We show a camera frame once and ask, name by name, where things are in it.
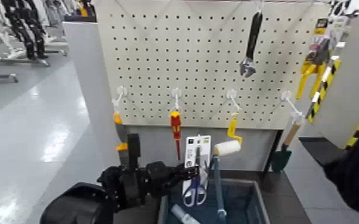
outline white paint roller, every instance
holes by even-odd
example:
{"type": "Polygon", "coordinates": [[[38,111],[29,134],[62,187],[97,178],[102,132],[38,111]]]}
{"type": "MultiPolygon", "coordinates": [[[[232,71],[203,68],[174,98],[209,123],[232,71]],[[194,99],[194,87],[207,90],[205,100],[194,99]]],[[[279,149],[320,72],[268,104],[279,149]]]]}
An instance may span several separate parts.
{"type": "Polygon", "coordinates": [[[219,156],[236,153],[240,150],[241,145],[238,140],[222,142],[214,145],[214,153],[219,156]]]}

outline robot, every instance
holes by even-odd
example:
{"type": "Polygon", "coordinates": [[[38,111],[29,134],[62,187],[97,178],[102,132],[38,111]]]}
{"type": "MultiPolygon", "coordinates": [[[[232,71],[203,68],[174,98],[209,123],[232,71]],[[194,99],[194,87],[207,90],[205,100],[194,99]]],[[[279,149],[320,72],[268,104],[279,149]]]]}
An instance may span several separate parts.
{"type": "Polygon", "coordinates": [[[52,201],[44,210],[40,224],[112,224],[114,213],[142,206],[145,196],[167,195],[172,187],[199,175],[198,167],[166,167],[163,162],[139,168],[138,134],[128,135],[128,164],[110,166],[94,185],[77,183],[52,201]]]}
{"type": "Polygon", "coordinates": [[[11,23],[11,28],[19,41],[23,41],[26,47],[26,56],[28,59],[35,60],[35,46],[31,40],[24,22],[32,31],[36,42],[36,53],[38,58],[45,59],[45,34],[41,23],[39,22],[38,11],[32,0],[2,0],[5,8],[5,16],[11,23]]]}

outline wooden handle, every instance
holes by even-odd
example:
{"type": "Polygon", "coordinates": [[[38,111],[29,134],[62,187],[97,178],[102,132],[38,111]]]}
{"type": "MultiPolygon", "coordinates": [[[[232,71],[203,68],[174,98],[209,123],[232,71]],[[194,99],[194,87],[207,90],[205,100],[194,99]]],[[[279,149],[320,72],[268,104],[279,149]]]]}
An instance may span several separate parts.
{"type": "Polygon", "coordinates": [[[301,124],[294,122],[294,124],[291,127],[291,130],[289,131],[287,137],[285,138],[284,145],[289,145],[295,136],[295,134],[298,132],[298,129],[300,128],[301,124]]]}

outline blue scissors handle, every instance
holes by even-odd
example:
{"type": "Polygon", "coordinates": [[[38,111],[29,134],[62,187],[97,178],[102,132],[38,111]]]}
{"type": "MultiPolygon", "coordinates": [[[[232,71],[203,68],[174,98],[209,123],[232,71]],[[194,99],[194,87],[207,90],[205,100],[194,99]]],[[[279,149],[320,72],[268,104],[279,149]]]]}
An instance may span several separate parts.
{"type": "Polygon", "coordinates": [[[206,201],[207,196],[204,186],[200,184],[200,177],[196,177],[191,180],[191,185],[185,191],[182,200],[187,207],[199,206],[206,201]]]}

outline scissors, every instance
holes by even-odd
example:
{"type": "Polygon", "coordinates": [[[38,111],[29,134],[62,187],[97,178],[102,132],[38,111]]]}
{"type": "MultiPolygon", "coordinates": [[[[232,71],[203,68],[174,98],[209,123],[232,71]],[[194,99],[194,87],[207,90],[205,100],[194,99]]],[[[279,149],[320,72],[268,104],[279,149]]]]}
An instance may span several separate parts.
{"type": "MultiPolygon", "coordinates": [[[[200,145],[196,147],[195,166],[200,166],[200,145]]],[[[200,183],[200,174],[191,180],[191,185],[186,189],[182,200],[185,206],[192,207],[201,205],[206,201],[208,193],[205,189],[205,182],[200,183]]]]}

